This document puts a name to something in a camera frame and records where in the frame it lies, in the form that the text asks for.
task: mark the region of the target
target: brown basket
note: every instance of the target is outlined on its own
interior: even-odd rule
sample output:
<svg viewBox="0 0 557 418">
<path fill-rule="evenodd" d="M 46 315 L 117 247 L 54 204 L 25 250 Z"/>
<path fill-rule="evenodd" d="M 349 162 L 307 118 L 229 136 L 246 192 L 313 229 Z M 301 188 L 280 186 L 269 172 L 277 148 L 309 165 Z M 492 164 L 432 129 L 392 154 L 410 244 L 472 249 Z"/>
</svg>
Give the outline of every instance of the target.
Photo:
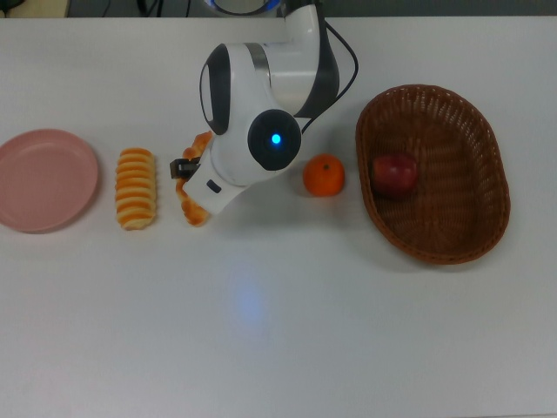
<svg viewBox="0 0 557 418">
<path fill-rule="evenodd" d="M 367 211 L 396 247 L 433 264 L 459 264 L 491 250 L 505 232 L 511 202 L 489 123 L 464 98 L 430 85 L 385 91 L 362 111 L 356 130 Z M 410 152 L 418 161 L 413 195 L 372 192 L 372 159 Z"/>
</svg>

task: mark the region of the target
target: bread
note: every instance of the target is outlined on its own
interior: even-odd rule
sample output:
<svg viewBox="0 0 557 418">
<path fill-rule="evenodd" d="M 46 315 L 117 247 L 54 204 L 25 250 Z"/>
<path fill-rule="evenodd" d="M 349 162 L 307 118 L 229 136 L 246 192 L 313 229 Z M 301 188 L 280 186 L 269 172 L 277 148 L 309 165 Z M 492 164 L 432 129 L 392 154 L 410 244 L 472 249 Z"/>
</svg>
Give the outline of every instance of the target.
<svg viewBox="0 0 557 418">
<path fill-rule="evenodd" d="M 193 159 L 201 157 L 205 148 L 212 139 L 212 132 L 201 133 L 195 137 L 190 148 L 186 148 L 182 158 Z M 209 213 L 198 205 L 184 192 L 185 179 L 176 180 L 176 194 L 180 199 L 182 211 L 187 221 L 193 226 L 202 226 L 209 218 Z"/>
<path fill-rule="evenodd" d="M 116 169 L 116 219 L 127 230 L 144 229 L 157 214 L 155 158 L 143 148 L 120 153 Z"/>
</svg>

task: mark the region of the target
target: black cable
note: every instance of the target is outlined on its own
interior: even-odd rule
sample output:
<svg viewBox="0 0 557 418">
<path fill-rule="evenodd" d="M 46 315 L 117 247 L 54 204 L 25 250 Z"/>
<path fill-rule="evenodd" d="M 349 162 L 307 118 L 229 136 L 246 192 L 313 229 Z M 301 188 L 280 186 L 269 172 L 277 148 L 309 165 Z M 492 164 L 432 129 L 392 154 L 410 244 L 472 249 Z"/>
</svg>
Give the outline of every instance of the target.
<svg viewBox="0 0 557 418">
<path fill-rule="evenodd" d="M 151 13 L 155 10 L 155 7 L 157 7 L 157 4 L 158 4 L 158 0 L 155 0 L 144 17 L 151 17 Z"/>
<path fill-rule="evenodd" d="M 354 73 L 352 74 L 352 77 L 350 78 L 350 81 L 348 82 L 348 84 L 346 85 L 346 87 L 340 92 L 340 94 L 333 100 L 333 102 L 331 103 L 331 105 L 327 108 L 327 110 L 331 109 L 331 107 L 337 103 L 340 98 L 342 98 L 345 93 L 348 91 L 348 89 L 350 89 L 350 87 L 352 87 L 352 84 L 354 83 L 354 80 L 356 79 L 356 77 L 358 76 L 358 71 L 359 71 L 359 64 L 358 64 L 358 57 L 356 57 L 356 53 L 354 52 L 354 50 L 352 49 L 352 47 L 348 44 L 348 42 L 328 23 L 325 22 L 326 28 L 340 41 L 340 43 L 346 48 L 346 50 L 350 53 L 350 55 L 352 56 L 352 59 L 354 60 Z M 304 134 L 305 130 L 307 128 L 309 128 L 309 126 L 315 122 L 315 119 L 317 119 L 319 116 L 317 116 L 316 118 L 311 118 L 310 120 L 307 121 L 307 123 L 305 124 L 305 126 L 302 128 L 302 134 Z"/>
<path fill-rule="evenodd" d="M 163 14 L 164 0 L 158 0 L 157 17 L 161 17 Z"/>
<path fill-rule="evenodd" d="M 101 15 L 101 17 L 106 17 L 106 13 L 108 12 L 108 9 L 111 7 L 111 3 L 112 3 L 112 0 L 108 0 L 108 3 L 106 4 L 106 7 L 104 8 L 104 12 Z"/>
</svg>

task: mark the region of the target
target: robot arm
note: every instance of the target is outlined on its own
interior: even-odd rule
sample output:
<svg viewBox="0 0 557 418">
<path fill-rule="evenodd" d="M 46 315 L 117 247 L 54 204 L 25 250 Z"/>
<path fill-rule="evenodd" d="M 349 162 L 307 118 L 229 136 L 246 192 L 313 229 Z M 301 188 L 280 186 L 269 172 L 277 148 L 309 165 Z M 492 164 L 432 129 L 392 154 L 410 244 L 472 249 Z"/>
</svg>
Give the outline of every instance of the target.
<svg viewBox="0 0 557 418">
<path fill-rule="evenodd" d="M 201 105 L 216 135 L 185 191 L 212 214 L 286 170 L 301 146 L 296 118 L 316 118 L 339 92 L 320 6 L 305 5 L 285 23 L 289 42 L 221 44 L 202 70 Z"/>
</svg>

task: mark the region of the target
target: cable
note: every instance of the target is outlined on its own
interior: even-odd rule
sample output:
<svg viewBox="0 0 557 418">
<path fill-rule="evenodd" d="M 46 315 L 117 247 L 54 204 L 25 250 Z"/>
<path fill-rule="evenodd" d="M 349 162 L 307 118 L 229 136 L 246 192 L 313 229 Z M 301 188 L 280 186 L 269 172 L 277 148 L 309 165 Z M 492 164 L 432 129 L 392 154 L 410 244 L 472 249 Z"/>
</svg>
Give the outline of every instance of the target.
<svg viewBox="0 0 557 418">
<path fill-rule="evenodd" d="M 342 98 L 345 93 L 348 91 L 348 89 L 350 89 L 350 87 L 352 87 L 352 84 L 354 83 L 354 80 L 356 79 L 356 77 L 358 76 L 358 71 L 359 71 L 359 64 L 358 64 L 358 57 L 356 57 L 356 53 L 354 52 L 354 50 L 352 49 L 352 47 L 350 46 L 350 44 L 348 44 L 348 42 L 328 23 L 325 22 L 326 28 L 340 41 L 340 43 L 346 48 L 346 50 L 350 53 L 350 55 L 352 56 L 352 59 L 354 60 L 354 73 L 352 74 L 352 77 L 350 78 L 350 81 L 348 81 L 348 84 L 346 85 L 346 87 L 340 92 L 340 94 L 333 100 L 333 102 L 331 103 L 331 105 L 327 108 L 327 110 L 331 109 L 331 107 L 337 103 L 340 98 Z M 302 135 L 304 134 L 305 130 L 307 128 L 309 128 L 309 126 L 315 122 L 315 119 L 317 119 L 319 116 L 318 115 L 316 118 L 311 118 L 310 120 L 307 121 L 307 123 L 305 124 L 305 126 L 302 128 Z"/>
<path fill-rule="evenodd" d="M 147 5 L 145 4 L 145 0 L 138 0 L 139 13 L 141 14 L 142 17 L 151 17 L 152 12 L 155 10 L 155 7 L 157 7 L 158 5 L 157 17 L 160 17 L 160 15 L 163 12 L 163 2 L 164 0 L 155 0 L 151 5 L 151 7 L 147 10 Z"/>
<path fill-rule="evenodd" d="M 161 17 L 163 14 L 164 0 L 158 0 L 157 17 Z"/>
<path fill-rule="evenodd" d="M 111 7 L 111 3 L 112 3 L 112 0 L 108 0 L 108 3 L 106 4 L 106 7 L 104 8 L 104 12 L 101 15 L 101 17 L 106 17 L 106 13 L 108 12 L 108 9 Z"/>
</svg>

